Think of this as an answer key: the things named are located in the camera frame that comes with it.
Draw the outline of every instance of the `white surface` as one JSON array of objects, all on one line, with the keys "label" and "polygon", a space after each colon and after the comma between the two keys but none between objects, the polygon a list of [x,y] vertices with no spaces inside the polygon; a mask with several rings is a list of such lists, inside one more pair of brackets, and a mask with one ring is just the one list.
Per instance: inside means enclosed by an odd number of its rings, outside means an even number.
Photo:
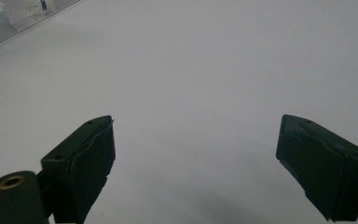
[{"label": "white surface", "polygon": [[116,119],[87,223],[325,223],[285,113],[358,145],[358,1],[84,0],[0,46],[0,176]]}]

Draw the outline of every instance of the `black plastic part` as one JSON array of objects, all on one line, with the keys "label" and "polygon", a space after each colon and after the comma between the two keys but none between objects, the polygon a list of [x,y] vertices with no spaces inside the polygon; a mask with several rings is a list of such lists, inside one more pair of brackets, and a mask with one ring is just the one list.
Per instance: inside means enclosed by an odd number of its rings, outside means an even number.
[{"label": "black plastic part", "polygon": [[324,127],[284,115],[276,157],[326,219],[358,218],[358,147]]},{"label": "black plastic part", "polygon": [[0,224],[46,224],[36,175],[17,172],[0,178]]},{"label": "black plastic part", "polygon": [[110,116],[92,119],[42,159],[45,213],[57,223],[84,223],[116,157]]}]

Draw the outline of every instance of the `white table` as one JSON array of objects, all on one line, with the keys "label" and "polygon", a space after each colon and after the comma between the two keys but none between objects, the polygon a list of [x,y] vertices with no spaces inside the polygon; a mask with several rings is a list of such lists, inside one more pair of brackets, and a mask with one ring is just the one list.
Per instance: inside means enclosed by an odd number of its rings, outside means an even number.
[{"label": "white table", "polygon": [[358,145],[358,1],[84,0],[0,45],[0,176],[106,114],[86,223],[326,223],[275,150],[283,114]]}]

